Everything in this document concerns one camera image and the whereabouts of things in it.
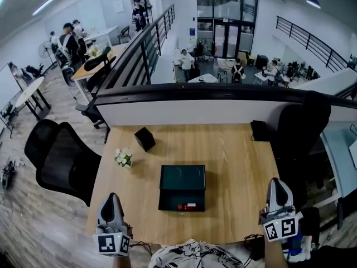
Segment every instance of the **black cube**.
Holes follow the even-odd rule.
[[[144,149],[145,152],[150,150],[155,145],[154,137],[146,127],[141,128],[134,135],[139,145]]]

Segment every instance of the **wooden floor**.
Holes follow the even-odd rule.
[[[76,103],[58,69],[46,76],[41,91],[52,105],[48,119],[69,122],[80,138],[101,155],[105,128],[94,129],[92,123],[74,109]],[[20,157],[25,166],[17,169],[8,191],[0,189],[0,249],[9,253],[15,267],[111,267],[112,259],[98,255],[92,237],[84,232],[88,214],[84,202],[45,190],[36,183],[35,168],[23,153],[27,137],[36,124],[34,116],[24,108],[14,124],[13,138],[9,138],[7,130],[0,138],[3,141],[0,165],[9,157]],[[331,234],[332,239],[326,244],[357,246],[357,214],[345,221],[341,231],[333,229]],[[236,251],[236,255],[239,255],[239,247],[227,246],[232,253]],[[142,247],[133,248],[130,256],[133,267],[147,267],[150,260]]]

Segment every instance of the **black speaker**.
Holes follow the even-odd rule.
[[[146,127],[141,128],[134,135],[139,145],[144,149],[145,152],[150,150],[156,144],[154,137]]]

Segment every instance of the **small white flowers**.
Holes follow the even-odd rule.
[[[133,164],[131,160],[132,156],[133,154],[129,152],[129,148],[116,149],[114,159],[118,165],[129,168]]]

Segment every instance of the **black railing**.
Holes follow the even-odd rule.
[[[171,5],[153,24],[147,25],[113,66],[97,96],[118,93],[119,88],[151,84],[162,45],[175,19]]]
[[[299,42],[305,47],[306,50],[311,51],[333,73],[349,67],[348,62],[342,56],[340,56],[335,50],[333,50],[319,38],[315,37],[313,34],[307,32],[294,23],[289,22],[282,17],[277,17],[278,19],[276,28]]]

